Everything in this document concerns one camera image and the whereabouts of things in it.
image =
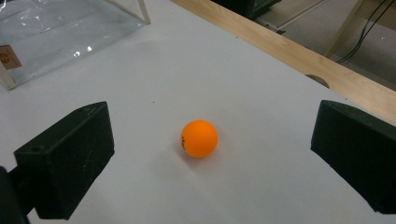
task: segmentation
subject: black cable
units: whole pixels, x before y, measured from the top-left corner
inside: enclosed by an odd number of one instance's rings
[[[385,14],[385,12],[388,11],[388,9],[390,8],[390,6],[395,2],[396,0],[392,0],[392,2],[390,2],[390,4],[384,9],[384,11],[376,18],[376,20],[373,22],[373,24],[370,26],[369,30],[367,32],[366,28],[371,20],[371,18],[374,16],[374,14],[380,9],[380,7],[386,2],[386,0],[383,0],[381,2],[381,4],[375,9],[375,11],[371,14],[371,16],[369,17],[369,19],[367,20],[366,24],[364,25],[362,31],[361,31],[361,36],[360,39],[357,43],[357,45],[355,46],[355,48],[350,51],[346,56],[344,56],[342,59],[338,60],[337,63],[344,63],[345,61],[349,60],[350,58],[352,58],[355,53],[359,50],[359,48],[361,47],[361,43],[363,42],[363,40],[365,39],[365,37],[370,33],[370,31],[373,29],[374,25],[378,22],[379,19],[381,19],[381,17]]]
[[[353,56],[356,48],[358,47],[359,43],[362,42],[363,37],[364,37],[364,33],[366,32],[366,28],[371,20],[371,18],[375,15],[375,13],[381,8],[382,5],[384,5],[384,3],[386,2],[386,0],[382,0],[382,2],[378,5],[378,7],[374,10],[374,12],[370,15],[370,17],[367,19],[366,24],[363,26],[363,29],[361,30],[361,35],[359,37],[359,41],[356,44],[355,48],[350,51],[346,56],[344,56],[343,58],[341,58],[340,60],[337,61],[337,63],[343,63],[344,61],[348,60],[350,57]]]

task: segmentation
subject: transparent plastic box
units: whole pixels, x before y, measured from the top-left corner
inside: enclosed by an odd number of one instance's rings
[[[149,23],[144,0],[0,0],[0,82],[14,89]]]

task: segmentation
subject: wooden edge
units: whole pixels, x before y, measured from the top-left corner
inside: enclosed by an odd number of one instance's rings
[[[396,91],[392,91],[209,0],[172,1],[244,39],[297,71],[305,75],[323,78],[331,90],[360,105],[367,112],[396,125]]]
[[[6,88],[8,91],[17,87],[14,79],[9,75],[7,69],[4,67],[2,63],[0,63],[0,83]]]
[[[139,6],[140,6],[140,10],[142,11],[143,14],[143,18],[145,20],[145,22],[147,24],[151,23],[151,19],[149,18],[149,13],[148,13],[148,9],[146,8],[146,3],[144,0],[138,0],[139,2]]]

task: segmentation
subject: orange ball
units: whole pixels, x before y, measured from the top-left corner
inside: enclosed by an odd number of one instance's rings
[[[204,158],[215,150],[218,133],[210,122],[198,119],[184,127],[180,141],[187,154],[195,158]]]

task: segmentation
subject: floor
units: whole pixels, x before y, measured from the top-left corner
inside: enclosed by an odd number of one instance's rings
[[[274,7],[287,7],[288,2],[292,5],[291,2],[295,1],[282,0]],[[357,1],[325,0],[280,27],[284,32],[282,35],[323,54]],[[331,59],[337,61],[348,54],[356,46],[358,37],[359,34],[356,34],[347,41]],[[396,31],[376,24],[364,39],[360,50],[342,65],[396,91]]]

